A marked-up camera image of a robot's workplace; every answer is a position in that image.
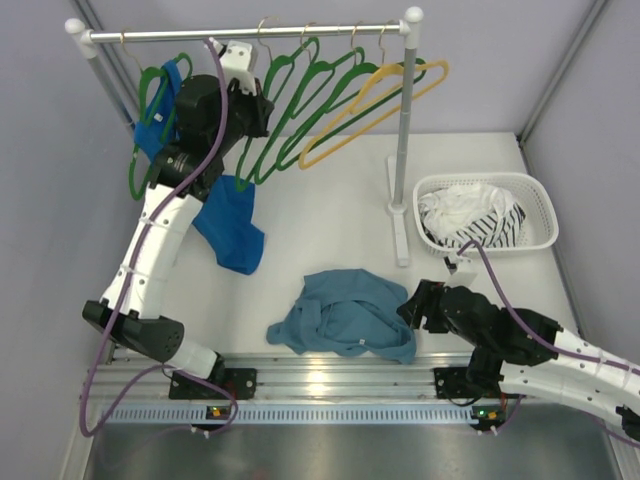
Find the light blue tank top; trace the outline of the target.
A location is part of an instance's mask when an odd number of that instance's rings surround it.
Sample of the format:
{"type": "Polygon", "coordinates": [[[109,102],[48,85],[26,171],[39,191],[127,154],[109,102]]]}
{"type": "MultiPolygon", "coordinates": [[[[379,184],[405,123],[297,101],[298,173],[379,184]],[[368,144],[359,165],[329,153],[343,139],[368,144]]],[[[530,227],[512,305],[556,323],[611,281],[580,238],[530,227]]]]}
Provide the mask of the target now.
{"type": "Polygon", "coordinates": [[[364,269],[325,270],[304,277],[285,318],[270,325],[266,340],[294,353],[371,353],[403,365],[417,353],[414,331],[397,313],[408,300],[400,284],[364,269]]]}

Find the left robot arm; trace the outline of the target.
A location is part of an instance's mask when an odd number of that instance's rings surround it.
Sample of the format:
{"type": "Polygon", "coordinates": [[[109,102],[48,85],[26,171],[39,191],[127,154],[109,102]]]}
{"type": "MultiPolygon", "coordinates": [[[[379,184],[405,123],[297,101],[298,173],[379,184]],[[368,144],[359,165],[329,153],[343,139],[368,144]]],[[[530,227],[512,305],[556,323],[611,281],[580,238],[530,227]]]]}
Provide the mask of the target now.
{"type": "Polygon", "coordinates": [[[253,223],[256,187],[224,172],[225,155],[243,138],[267,135],[274,109],[259,84],[244,92],[236,79],[213,75],[183,81],[174,105],[176,139],[152,165],[144,206],[113,281],[83,318],[114,343],[191,375],[205,397],[225,388],[222,356],[190,339],[185,325],[162,314],[168,277],[190,228],[213,249],[219,266],[250,275],[265,235],[253,223]]]}

